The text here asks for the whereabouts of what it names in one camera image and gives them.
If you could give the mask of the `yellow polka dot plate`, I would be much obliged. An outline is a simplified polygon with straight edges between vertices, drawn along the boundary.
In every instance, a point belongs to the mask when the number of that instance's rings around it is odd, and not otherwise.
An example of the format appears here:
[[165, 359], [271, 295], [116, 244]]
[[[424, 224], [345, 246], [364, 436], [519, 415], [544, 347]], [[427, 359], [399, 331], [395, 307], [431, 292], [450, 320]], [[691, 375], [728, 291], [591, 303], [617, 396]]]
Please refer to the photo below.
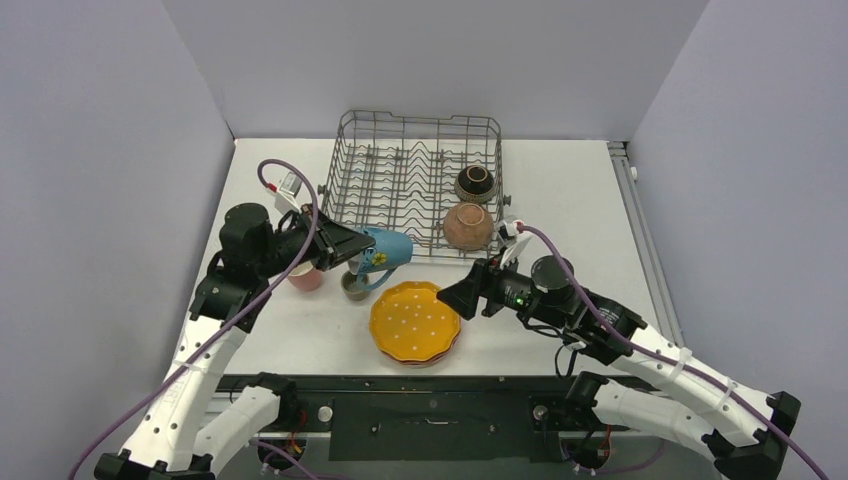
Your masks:
[[385, 290], [370, 312], [369, 332], [376, 348], [411, 344], [423, 352], [458, 340], [461, 318], [437, 300], [439, 290], [426, 281], [406, 281]]

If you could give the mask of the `pink plate under stack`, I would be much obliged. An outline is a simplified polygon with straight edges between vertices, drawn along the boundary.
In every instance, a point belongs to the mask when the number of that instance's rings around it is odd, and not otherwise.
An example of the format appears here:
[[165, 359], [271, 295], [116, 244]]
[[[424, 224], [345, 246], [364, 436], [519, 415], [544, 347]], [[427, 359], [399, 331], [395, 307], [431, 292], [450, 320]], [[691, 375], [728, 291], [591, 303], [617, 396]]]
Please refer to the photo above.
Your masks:
[[453, 350], [457, 340], [454, 339], [444, 348], [425, 348], [423, 352], [413, 349], [411, 344], [402, 344], [400, 347], [392, 347], [388, 350], [381, 349], [382, 355], [397, 363], [410, 368], [423, 368], [440, 362]]

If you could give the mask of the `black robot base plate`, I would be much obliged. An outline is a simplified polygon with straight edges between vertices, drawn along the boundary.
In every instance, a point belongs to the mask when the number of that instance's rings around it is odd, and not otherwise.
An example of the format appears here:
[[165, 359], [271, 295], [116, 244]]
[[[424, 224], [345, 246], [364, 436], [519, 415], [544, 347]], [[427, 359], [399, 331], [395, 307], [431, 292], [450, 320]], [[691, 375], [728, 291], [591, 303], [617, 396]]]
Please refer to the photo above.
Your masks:
[[556, 462], [560, 437], [599, 444], [606, 426], [568, 404], [555, 376], [322, 376], [286, 379], [263, 438], [329, 442], [332, 461]]

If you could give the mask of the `blue mug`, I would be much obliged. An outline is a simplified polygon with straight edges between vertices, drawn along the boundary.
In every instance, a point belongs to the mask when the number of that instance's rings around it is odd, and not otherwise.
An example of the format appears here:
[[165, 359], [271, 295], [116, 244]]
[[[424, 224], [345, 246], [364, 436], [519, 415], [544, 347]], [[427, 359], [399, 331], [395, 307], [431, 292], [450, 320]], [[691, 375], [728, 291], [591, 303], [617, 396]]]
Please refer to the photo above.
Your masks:
[[355, 276], [358, 288], [371, 291], [411, 261], [414, 243], [406, 234], [394, 230], [362, 227], [358, 232], [370, 237], [374, 244], [348, 262], [349, 271]]

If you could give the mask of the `grey ceramic mug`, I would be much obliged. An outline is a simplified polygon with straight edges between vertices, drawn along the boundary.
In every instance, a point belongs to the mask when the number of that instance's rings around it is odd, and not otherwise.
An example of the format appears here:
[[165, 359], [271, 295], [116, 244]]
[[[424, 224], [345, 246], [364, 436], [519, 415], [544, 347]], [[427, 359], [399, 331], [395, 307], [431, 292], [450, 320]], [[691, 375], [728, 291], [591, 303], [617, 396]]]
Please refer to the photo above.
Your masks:
[[357, 276], [350, 272], [342, 274], [340, 285], [344, 295], [352, 302], [361, 302], [370, 295], [370, 292], [359, 283]]

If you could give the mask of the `brown speckled cream bowl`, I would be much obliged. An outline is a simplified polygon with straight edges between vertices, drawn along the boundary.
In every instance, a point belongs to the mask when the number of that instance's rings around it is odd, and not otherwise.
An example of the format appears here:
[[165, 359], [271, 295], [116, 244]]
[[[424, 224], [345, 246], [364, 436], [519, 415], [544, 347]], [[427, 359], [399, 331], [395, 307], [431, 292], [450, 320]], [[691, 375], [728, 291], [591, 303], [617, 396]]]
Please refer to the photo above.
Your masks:
[[494, 220], [482, 206], [464, 202], [452, 207], [443, 220], [443, 235], [449, 245], [466, 251], [486, 248], [494, 231]]

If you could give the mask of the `aluminium rail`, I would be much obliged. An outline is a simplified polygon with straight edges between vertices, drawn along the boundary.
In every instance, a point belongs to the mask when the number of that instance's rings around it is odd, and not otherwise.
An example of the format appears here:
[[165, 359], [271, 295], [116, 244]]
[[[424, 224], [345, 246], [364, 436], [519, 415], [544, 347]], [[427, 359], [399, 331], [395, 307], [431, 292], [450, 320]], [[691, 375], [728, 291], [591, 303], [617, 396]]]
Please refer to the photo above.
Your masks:
[[668, 299], [667, 284], [638, 195], [638, 170], [630, 162], [626, 142], [608, 141], [606, 145], [649, 292], [655, 303], [665, 302]]

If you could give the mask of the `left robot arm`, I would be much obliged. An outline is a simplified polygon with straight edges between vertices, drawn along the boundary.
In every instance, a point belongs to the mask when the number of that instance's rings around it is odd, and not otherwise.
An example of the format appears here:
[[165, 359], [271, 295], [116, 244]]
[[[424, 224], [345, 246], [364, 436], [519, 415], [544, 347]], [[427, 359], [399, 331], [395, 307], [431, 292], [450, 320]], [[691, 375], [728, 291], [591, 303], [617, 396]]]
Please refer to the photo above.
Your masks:
[[221, 248], [196, 287], [166, 388], [120, 451], [101, 455], [95, 478], [214, 479], [262, 428], [285, 430], [295, 423], [293, 382], [268, 373], [253, 377], [234, 405], [203, 422], [226, 366], [270, 297], [270, 280], [302, 264], [330, 270], [376, 244], [311, 205], [284, 218], [289, 227], [274, 228], [267, 209], [256, 203], [226, 213]]

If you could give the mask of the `pink cup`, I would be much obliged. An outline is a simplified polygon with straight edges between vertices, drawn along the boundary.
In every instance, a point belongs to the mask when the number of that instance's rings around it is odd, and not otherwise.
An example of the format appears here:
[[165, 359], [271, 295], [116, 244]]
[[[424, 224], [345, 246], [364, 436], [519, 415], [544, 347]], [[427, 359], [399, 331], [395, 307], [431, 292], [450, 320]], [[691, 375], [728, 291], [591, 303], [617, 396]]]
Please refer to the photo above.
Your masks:
[[289, 273], [287, 281], [299, 291], [311, 292], [321, 287], [323, 275], [311, 263], [304, 263]]

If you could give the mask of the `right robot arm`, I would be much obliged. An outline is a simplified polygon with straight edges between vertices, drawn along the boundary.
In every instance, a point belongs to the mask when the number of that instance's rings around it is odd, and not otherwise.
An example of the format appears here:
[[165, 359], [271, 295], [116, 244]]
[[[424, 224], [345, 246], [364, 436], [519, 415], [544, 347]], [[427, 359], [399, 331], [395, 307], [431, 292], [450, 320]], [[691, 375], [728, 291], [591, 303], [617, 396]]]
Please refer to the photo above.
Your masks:
[[800, 401], [716, 373], [632, 310], [582, 287], [569, 261], [547, 255], [523, 275], [501, 256], [478, 259], [437, 298], [466, 320], [512, 310], [525, 329], [652, 388], [645, 392], [581, 372], [569, 381], [563, 402], [572, 424], [622, 426], [673, 441], [727, 479], [778, 478]]

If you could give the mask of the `dark patterned cream bowl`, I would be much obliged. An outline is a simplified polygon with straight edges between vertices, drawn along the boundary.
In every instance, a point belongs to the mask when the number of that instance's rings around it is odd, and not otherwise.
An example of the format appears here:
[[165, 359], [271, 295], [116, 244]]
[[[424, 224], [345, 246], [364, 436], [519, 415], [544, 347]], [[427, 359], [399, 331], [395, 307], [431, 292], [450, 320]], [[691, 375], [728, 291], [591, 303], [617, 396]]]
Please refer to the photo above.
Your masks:
[[496, 194], [495, 178], [487, 168], [470, 165], [457, 174], [454, 190], [463, 202], [484, 204]]

